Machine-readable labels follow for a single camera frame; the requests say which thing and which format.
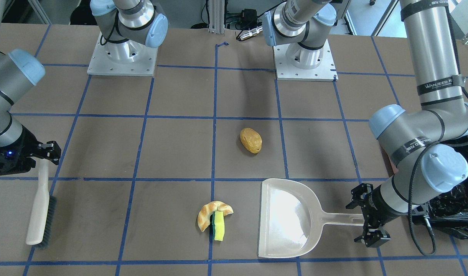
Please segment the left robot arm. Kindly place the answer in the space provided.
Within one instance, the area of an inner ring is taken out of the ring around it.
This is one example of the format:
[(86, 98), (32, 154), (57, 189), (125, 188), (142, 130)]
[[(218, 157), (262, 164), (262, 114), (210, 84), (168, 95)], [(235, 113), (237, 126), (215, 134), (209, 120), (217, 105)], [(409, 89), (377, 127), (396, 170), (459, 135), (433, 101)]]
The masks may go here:
[(468, 136), (465, 77), (460, 73), (456, 42), (446, 0), (401, 0), (421, 111), (408, 113), (387, 105), (370, 119), (376, 140), (398, 169), (379, 187), (362, 183), (351, 190), (347, 209), (360, 207), (363, 233), (355, 242), (379, 247), (389, 240), (384, 225), (412, 213), (468, 177), (468, 162), (443, 141)]

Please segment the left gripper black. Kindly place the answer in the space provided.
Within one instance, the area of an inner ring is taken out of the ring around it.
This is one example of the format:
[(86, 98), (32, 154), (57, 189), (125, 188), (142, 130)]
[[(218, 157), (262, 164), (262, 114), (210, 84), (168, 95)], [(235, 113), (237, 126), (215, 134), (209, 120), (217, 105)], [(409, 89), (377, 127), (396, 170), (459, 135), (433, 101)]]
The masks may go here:
[(390, 241), (390, 234), (381, 227), (386, 223), (405, 215), (388, 206), (384, 201), (380, 188), (374, 189), (370, 183), (361, 183), (350, 191), (352, 198), (346, 209), (363, 207), (363, 214), (367, 218), (369, 227), (364, 227), (363, 233), (354, 239), (355, 243), (362, 243), (367, 248), (379, 248)]

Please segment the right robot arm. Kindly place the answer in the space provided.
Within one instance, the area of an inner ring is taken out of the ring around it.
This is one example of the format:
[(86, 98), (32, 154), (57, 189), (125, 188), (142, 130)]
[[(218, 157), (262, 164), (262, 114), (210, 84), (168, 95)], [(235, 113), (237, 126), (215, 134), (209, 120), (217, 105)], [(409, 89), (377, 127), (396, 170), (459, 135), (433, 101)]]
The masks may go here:
[[(100, 28), (99, 46), (113, 64), (134, 64), (148, 58), (150, 49), (165, 40), (168, 19), (151, 0), (90, 0), (89, 11)], [(0, 24), (5, 4), (0, 0)], [(59, 144), (40, 142), (10, 110), (44, 77), (45, 68), (23, 49), (0, 51), (0, 176), (47, 173), (61, 159)]]

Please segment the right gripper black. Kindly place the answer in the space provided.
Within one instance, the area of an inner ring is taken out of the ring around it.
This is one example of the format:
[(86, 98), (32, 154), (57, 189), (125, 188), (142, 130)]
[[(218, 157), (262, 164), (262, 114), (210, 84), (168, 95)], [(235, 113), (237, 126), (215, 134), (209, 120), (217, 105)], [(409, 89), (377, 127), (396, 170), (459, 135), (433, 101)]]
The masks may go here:
[(22, 127), (20, 137), (14, 143), (0, 147), (0, 176), (26, 173), (35, 168), (32, 157), (46, 159), (55, 165), (60, 164), (61, 147), (55, 140), (40, 143), (26, 128)]

